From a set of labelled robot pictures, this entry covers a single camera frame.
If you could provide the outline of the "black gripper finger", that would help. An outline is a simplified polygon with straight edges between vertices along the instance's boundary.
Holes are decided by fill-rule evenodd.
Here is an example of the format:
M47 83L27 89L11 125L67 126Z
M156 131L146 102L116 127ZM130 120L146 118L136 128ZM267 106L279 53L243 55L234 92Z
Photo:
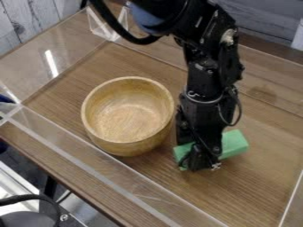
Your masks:
M180 113L176 114L175 120L176 120L176 144L178 145L188 144L194 141L188 122L183 118L183 115Z
M194 144L191 146L187 166L191 171L198 171L200 169L215 170L222 167L222 162L203 145Z

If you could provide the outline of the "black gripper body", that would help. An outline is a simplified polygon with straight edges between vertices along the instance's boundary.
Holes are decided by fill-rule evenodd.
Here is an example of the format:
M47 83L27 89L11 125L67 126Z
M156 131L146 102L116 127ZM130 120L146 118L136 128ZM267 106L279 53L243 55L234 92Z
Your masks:
M212 100L192 98L186 92L179 97L178 114L188 122L192 133L192 143L200 144L216 157L223 152L223 133L227 127L234 127L235 107L239 105L238 93L224 91Z

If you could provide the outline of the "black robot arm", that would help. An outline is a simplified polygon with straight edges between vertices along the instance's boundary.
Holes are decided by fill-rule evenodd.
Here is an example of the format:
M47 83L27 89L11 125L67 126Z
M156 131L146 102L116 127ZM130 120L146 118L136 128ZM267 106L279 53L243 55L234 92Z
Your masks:
M175 117L176 142L191 147L179 166L216 169L224 129L243 114L235 86L244 71L235 19L210 0L131 0L131 14L143 31L171 35L183 48L188 75Z

